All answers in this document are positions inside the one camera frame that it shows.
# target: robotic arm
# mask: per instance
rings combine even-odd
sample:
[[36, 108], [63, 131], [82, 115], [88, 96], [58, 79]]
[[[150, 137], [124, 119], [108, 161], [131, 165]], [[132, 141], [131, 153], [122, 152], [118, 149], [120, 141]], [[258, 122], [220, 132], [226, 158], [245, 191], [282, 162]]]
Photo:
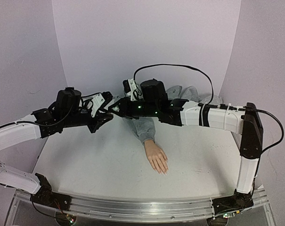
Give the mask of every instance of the robotic arm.
[[[95, 133], [103, 124], [113, 119], [113, 115], [103, 108], [112, 100], [110, 92], [97, 93], [83, 100], [81, 92], [74, 88], [59, 91], [57, 100], [49, 108], [6, 125], [0, 126], [0, 151], [24, 141], [45, 138], [61, 133], [63, 128], [88, 126]], [[33, 194], [34, 202], [56, 205], [53, 200], [62, 200], [60, 206], [66, 210], [70, 197], [53, 193], [47, 179], [40, 174], [32, 174], [15, 169], [0, 161], [0, 184], [15, 187]]]
[[123, 85], [128, 97], [108, 108], [120, 117], [157, 117], [160, 122], [170, 125], [204, 126], [242, 134], [241, 166], [234, 195], [213, 200], [213, 206], [216, 215], [229, 209], [242, 210], [253, 206], [251, 190], [262, 153], [263, 139], [263, 127], [258, 113], [247, 111], [256, 109], [254, 104], [233, 107], [203, 105], [186, 99], [169, 100], [164, 84], [155, 79], [141, 83], [141, 91], [136, 91], [136, 94], [133, 92], [138, 86], [133, 79], [124, 81]]
[[[176, 126], [195, 125], [228, 130], [242, 135], [241, 165], [234, 195], [212, 201], [215, 216], [229, 212], [235, 214], [253, 206], [252, 184], [260, 156], [267, 149], [262, 149], [263, 127], [257, 113], [259, 110], [254, 104], [234, 107], [203, 105], [186, 99], [169, 100], [164, 84], [155, 79], [141, 83], [140, 87], [134, 79], [124, 81], [123, 85], [127, 97], [109, 106], [108, 110], [104, 107], [113, 98], [110, 92], [96, 93], [90, 95], [90, 99], [83, 100], [81, 93], [73, 88], [59, 91], [56, 102], [49, 108], [0, 126], [0, 151], [27, 140], [61, 133], [63, 128], [68, 127], [88, 126], [90, 132], [95, 133], [113, 119], [111, 113], [129, 119], [157, 117], [160, 122]], [[0, 161], [0, 184], [29, 192], [35, 203], [53, 208], [58, 203], [61, 210], [69, 209], [71, 197], [52, 192], [43, 175], [26, 173]]]

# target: white wall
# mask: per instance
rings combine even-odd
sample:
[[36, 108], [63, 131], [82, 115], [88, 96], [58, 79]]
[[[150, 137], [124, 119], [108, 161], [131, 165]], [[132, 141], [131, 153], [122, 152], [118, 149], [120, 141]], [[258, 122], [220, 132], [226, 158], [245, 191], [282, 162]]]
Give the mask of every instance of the white wall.
[[[48, 107], [66, 86], [51, 0], [0, 0], [0, 125]], [[0, 152], [0, 160], [31, 171], [45, 140]], [[0, 186], [0, 226], [14, 189]]]
[[[236, 39], [221, 90], [227, 103], [254, 102], [285, 129], [285, 0], [242, 1]], [[280, 138], [279, 126], [261, 115], [264, 147]], [[264, 153], [259, 175], [278, 226], [285, 226], [285, 138]]]
[[[83, 94], [122, 91], [134, 71], [156, 63], [188, 64], [222, 86], [240, 10], [240, 0], [53, 0], [54, 21], [69, 86]], [[157, 78], [166, 88], [209, 82], [188, 69], [142, 71], [138, 81]]]

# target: gray cloth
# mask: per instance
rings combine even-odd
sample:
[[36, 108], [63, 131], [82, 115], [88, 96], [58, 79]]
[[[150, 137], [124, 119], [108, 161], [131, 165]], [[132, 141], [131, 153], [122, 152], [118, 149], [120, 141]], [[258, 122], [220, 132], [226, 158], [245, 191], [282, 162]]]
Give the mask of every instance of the gray cloth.
[[[198, 95], [197, 89], [193, 86], [186, 88], [182, 94], [181, 92], [182, 86], [173, 86], [166, 91], [167, 96], [170, 100], [181, 98], [195, 102], [208, 103], [211, 99], [211, 96], [208, 96], [202, 100]], [[211, 104], [220, 105], [222, 104], [222, 99], [218, 96], [214, 96]], [[146, 140], [155, 141], [156, 129], [152, 118], [140, 117], [139, 119], [132, 120], [123, 118], [123, 120], [129, 126], [134, 136], [137, 137], [142, 144], [144, 144]]]

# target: white table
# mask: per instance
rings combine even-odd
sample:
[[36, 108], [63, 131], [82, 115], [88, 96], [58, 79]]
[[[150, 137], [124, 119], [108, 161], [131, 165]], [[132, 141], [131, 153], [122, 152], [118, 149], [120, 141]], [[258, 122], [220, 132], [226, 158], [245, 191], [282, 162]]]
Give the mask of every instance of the white table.
[[49, 137], [34, 169], [54, 191], [115, 200], [179, 200], [232, 195], [240, 165], [230, 132], [158, 122], [156, 142], [169, 158], [168, 176], [147, 161], [121, 118], [90, 134], [87, 127]]

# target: black cable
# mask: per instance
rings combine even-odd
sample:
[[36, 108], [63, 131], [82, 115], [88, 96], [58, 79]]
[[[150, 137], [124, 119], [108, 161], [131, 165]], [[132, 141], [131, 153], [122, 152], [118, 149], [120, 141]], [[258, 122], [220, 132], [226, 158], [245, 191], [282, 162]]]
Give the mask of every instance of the black cable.
[[74, 103], [72, 104], [72, 106], [70, 107], [70, 110], [68, 111], [68, 113], [64, 116], [64, 118], [62, 118], [60, 121], [54, 123], [54, 124], [50, 124], [50, 125], [43, 125], [43, 124], [38, 124], [36, 122], [33, 122], [33, 121], [17, 121], [17, 122], [10, 122], [10, 123], [7, 123], [7, 124], [4, 124], [2, 126], [0, 126], [0, 129], [1, 128], [4, 128], [4, 127], [7, 127], [7, 126], [10, 126], [10, 125], [17, 125], [17, 124], [20, 124], [20, 123], [27, 123], [27, 124], [33, 124], [33, 125], [37, 125], [37, 126], [41, 126], [41, 127], [50, 127], [50, 126], [56, 126], [58, 124], [60, 124], [62, 121], [64, 121], [68, 115], [71, 113], [72, 111], [72, 108], [73, 108], [73, 105]]
[[15, 122], [10, 122], [10, 123], [4, 124], [4, 125], [0, 126], [0, 129], [7, 127], [7, 126], [11, 126], [11, 125], [15, 125]]
[[84, 96], [84, 97], [82, 97], [82, 98], [91, 97], [91, 96], [94, 96], [94, 95], [96, 95], [96, 94], [100, 94], [100, 92], [98, 92], [98, 93], [93, 93], [93, 94], [90, 94], [90, 95]]
[[135, 73], [134, 73], [134, 80], [136, 81], [136, 74], [137, 74], [137, 72], [139, 72], [140, 70], [142, 70], [142, 69], [146, 69], [146, 68], [149, 68], [149, 67], [156, 67], [156, 66], [175, 66], [175, 67], [185, 67], [185, 68], [188, 68], [188, 69], [190, 69], [190, 70], [194, 70], [194, 71], [197, 71], [197, 72], [202, 73], [202, 74], [203, 74], [203, 75], [205, 75], [205, 76], [206, 76], [206, 78], [209, 80], [210, 85], [211, 85], [211, 87], [212, 87], [212, 97], [211, 97], [210, 101], [209, 101], [208, 103], [206, 103], [205, 105], [208, 105], [209, 103], [211, 103], [211, 102], [212, 102], [212, 100], [213, 100], [213, 85], [212, 85], [212, 81], [211, 81], [210, 77], [209, 77], [207, 74], [205, 74], [204, 72], [202, 72], [200, 69], [195, 68], [195, 67], [191, 67], [191, 66], [189, 66], [189, 65], [156, 64], [156, 65], [148, 65], [148, 66], [144, 66], [144, 67], [141, 67], [141, 68], [139, 68], [139, 69], [137, 69], [137, 70], [135, 71]]
[[273, 114], [271, 114], [270, 112], [264, 111], [264, 110], [260, 110], [260, 109], [239, 108], [238, 110], [239, 110], [239, 111], [245, 111], [245, 112], [249, 111], [249, 112], [259, 112], [259, 113], [263, 113], [263, 114], [266, 114], [266, 115], [270, 116], [271, 118], [273, 118], [273, 119], [278, 123], [278, 125], [279, 125], [279, 127], [280, 127], [280, 129], [281, 129], [281, 132], [282, 132], [281, 138], [280, 138], [277, 142], [275, 142], [275, 143], [269, 145], [268, 147], [266, 147], [266, 148], [262, 151], [262, 153], [264, 153], [264, 152], [267, 151], [268, 149], [270, 149], [270, 148], [272, 148], [272, 147], [278, 145], [280, 142], [283, 141], [284, 136], [285, 136], [284, 127], [283, 127], [282, 123], [280, 122], [280, 120], [279, 120], [277, 117], [275, 117]]
[[135, 99], [136, 99], [136, 100], [139, 100], [137, 90], [134, 90], [134, 92], [133, 92], [133, 96], [135, 97]]
[[31, 203], [33, 204], [34, 209], [35, 209], [37, 212], [39, 212], [40, 214], [44, 215], [44, 216], [47, 216], [47, 217], [50, 217], [50, 218], [53, 218], [53, 219], [56, 219], [56, 220], [69, 221], [68, 219], [57, 218], [57, 217], [55, 217], [55, 216], [48, 215], [48, 214], [46, 214], [46, 213], [43, 213], [43, 212], [39, 211], [39, 210], [36, 208], [36, 206], [34, 205], [34, 203], [33, 203], [33, 195], [32, 195], [32, 194], [31, 194]]

